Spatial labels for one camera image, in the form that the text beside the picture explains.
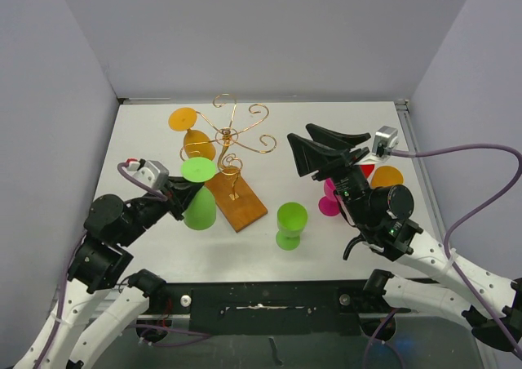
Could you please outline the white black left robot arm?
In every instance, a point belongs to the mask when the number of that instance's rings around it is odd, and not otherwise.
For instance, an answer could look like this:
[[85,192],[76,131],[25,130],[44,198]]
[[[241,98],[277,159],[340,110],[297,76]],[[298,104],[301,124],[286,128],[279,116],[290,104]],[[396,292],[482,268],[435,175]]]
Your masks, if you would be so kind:
[[57,304],[16,367],[90,368],[139,314],[162,309],[166,282],[142,269],[130,276],[122,296],[90,321],[133,258],[126,248],[163,216],[182,220],[202,187],[183,177],[168,177],[159,191],[129,201],[115,194],[97,198],[60,279]]

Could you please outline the gold wire wine glass rack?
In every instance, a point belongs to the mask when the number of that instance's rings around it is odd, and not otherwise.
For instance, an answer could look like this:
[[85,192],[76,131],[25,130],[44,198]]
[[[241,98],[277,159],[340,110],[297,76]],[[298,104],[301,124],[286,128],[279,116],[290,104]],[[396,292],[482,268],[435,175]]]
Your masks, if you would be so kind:
[[228,125],[218,127],[205,114],[196,110],[198,117],[194,128],[207,134],[213,142],[216,150],[213,161],[216,162],[217,173],[206,182],[206,187],[214,195],[217,207],[228,223],[238,233],[267,215],[268,209],[242,177],[244,164],[232,151],[232,147],[237,146],[252,153],[267,154],[276,149],[277,140],[272,135],[262,134],[259,137],[260,148],[242,144],[240,136],[264,122],[269,116],[269,109],[265,104],[250,105],[248,112],[259,119],[248,127],[237,130],[234,127],[237,98],[233,94],[223,93],[212,100],[212,105],[217,109],[227,104],[232,106]]

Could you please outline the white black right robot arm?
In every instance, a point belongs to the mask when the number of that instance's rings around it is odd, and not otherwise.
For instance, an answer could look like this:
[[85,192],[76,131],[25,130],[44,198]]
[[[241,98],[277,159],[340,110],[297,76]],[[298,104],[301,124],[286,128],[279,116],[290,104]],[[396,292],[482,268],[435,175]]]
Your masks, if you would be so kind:
[[397,150],[398,131],[381,127],[370,148],[369,134],[348,135],[307,124],[305,139],[287,136],[299,176],[316,181],[330,179],[347,222],[359,234],[345,248],[364,243],[373,253],[415,269],[430,284],[401,278],[376,269],[363,290],[365,305],[374,311],[387,305],[441,317],[465,327],[489,347],[521,355],[521,281],[481,268],[460,256],[450,245],[432,237],[412,221],[414,198],[402,185],[371,188],[362,167],[391,156],[413,158]]

